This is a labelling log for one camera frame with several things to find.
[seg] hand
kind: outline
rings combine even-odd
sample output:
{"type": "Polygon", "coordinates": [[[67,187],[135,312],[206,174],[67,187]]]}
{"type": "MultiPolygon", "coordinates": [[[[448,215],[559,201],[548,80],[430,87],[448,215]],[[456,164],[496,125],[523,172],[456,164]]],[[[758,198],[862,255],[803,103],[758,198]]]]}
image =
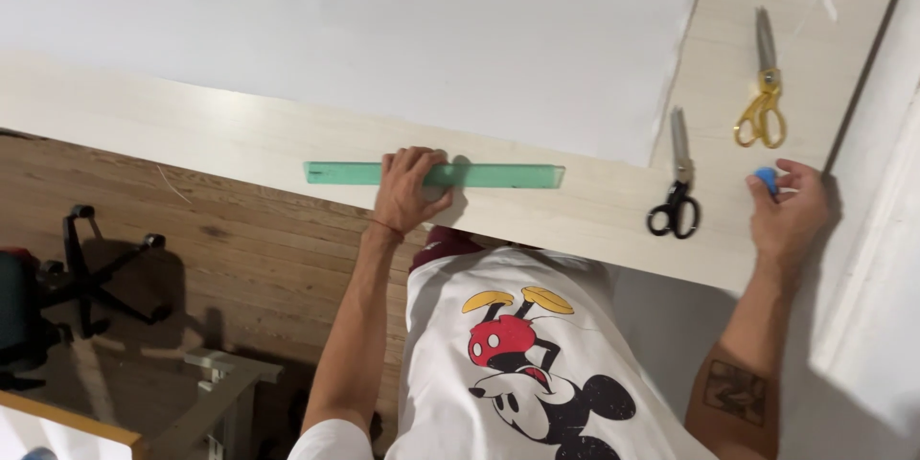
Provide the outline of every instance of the hand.
{"type": "Polygon", "coordinates": [[[427,147],[410,147],[396,154],[385,154],[374,219],[405,234],[450,207],[454,202],[453,187],[448,187],[436,201],[428,201],[421,195],[421,182],[437,163],[447,163],[447,158],[442,152],[427,147]]]}
{"type": "Polygon", "coordinates": [[[827,197],[818,171],[792,160],[777,160],[776,166],[788,173],[776,178],[776,186],[798,192],[780,192],[774,199],[760,178],[748,176],[754,202],[751,234],[759,258],[797,268],[827,221],[827,197]]]}

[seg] yellow shoe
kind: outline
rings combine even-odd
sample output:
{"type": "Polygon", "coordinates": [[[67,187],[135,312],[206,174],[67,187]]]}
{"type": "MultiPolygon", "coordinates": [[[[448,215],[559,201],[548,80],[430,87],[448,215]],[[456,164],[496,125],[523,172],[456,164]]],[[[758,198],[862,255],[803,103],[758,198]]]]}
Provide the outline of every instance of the yellow shoe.
{"type": "Polygon", "coordinates": [[[559,314],[571,314],[575,312],[572,306],[569,305],[564,298],[549,289],[527,286],[521,289],[521,292],[523,292],[524,300],[533,301],[535,304],[546,309],[546,311],[552,311],[553,313],[559,314]]]}
{"type": "Polygon", "coordinates": [[[514,297],[511,294],[508,294],[506,292],[482,291],[481,293],[476,293],[475,295],[469,297],[469,300],[467,300],[466,303],[463,304],[463,312],[469,313],[470,311],[474,311],[480,307],[485,307],[493,303],[500,303],[502,305],[511,305],[513,302],[514,302],[514,297]]]}

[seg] person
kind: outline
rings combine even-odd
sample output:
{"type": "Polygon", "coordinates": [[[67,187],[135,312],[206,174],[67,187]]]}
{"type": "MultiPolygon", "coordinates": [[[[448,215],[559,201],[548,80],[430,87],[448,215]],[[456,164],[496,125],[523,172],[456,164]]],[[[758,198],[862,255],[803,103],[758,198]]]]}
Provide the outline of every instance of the person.
{"type": "MultiPolygon", "coordinates": [[[[422,147],[383,157],[373,221],[290,459],[373,457],[387,275],[405,233],[452,203],[451,190],[433,202],[421,194],[441,162],[422,147]]],[[[819,173],[776,165],[787,172],[776,196],[747,178],[753,276],[703,360],[684,426],[616,330],[603,265],[549,250],[483,250],[467,233],[432,229],[408,278],[398,436],[386,458],[775,458],[789,305],[827,219],[819,173]]]]}

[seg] metal blade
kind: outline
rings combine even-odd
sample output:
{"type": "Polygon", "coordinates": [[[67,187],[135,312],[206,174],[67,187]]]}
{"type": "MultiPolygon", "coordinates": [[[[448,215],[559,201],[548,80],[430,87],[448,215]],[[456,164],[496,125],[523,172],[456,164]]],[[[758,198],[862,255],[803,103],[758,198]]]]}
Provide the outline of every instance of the metal blade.
{"type": "Polygon", "coordinates": [[[680,106],[674,106],[671,110],[671,143],[674,152],[674,178],[684,183],[688,182],[693,179],[693,163],[690,162],[684,108],[680,106]]]}
{"type": "Polygon", "coordinates": [[[756,9],[757,18],[757,56],[760,58],[760,70],[776,68],[776,46],[773,43],[773,27],[770,15],[763,7],[756,9]]]}

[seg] green ruler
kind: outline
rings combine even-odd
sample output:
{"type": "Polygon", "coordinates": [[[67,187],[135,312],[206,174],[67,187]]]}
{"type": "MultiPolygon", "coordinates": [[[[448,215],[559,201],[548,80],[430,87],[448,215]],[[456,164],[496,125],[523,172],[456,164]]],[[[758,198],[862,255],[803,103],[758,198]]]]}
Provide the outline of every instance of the green ruler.
{"type": "MultiPolygon", "coordinates": [[[[559,188],[565,167],[517,163],[449,163],[435,165],[424,184],[498,188],[559,188]]],[[[306,183],[380,184],[380,162],[305,161],[306,183]]]]}

